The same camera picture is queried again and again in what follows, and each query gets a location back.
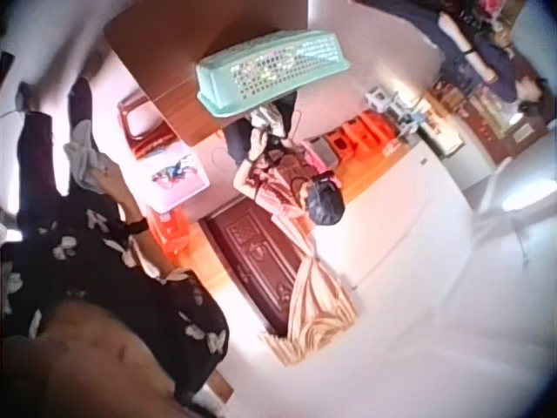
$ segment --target beige fabric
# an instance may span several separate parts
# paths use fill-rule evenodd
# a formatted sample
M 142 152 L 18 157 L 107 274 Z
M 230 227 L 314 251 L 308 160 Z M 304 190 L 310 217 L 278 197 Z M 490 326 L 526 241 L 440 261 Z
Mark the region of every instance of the beige fabric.
M 280 361 L 293 366 L 349 328 L 357 314 L 340 282 L 319 265 L 313 243 L 299 222 L 278 216 L 273 216 L 272 221 L 303 253 L 292 289 L 288 335 L 264 336 Z

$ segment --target door panel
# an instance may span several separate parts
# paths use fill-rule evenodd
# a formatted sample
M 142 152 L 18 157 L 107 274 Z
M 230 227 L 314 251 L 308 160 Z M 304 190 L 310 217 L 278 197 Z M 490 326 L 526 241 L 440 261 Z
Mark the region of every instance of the door panel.
M 206 221 L 223 262 L 270 332 L 285 336 L 300 257 L 271 215 L 250 199 Z

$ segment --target plastic basket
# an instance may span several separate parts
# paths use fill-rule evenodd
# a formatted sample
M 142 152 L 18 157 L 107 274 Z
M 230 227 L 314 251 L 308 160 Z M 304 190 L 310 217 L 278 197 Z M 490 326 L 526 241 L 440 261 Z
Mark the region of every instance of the plastic basket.
M 196 68 L 198 99 L 224 118 L 348 68 L 333 33 L 283 30 L 204 58 Z

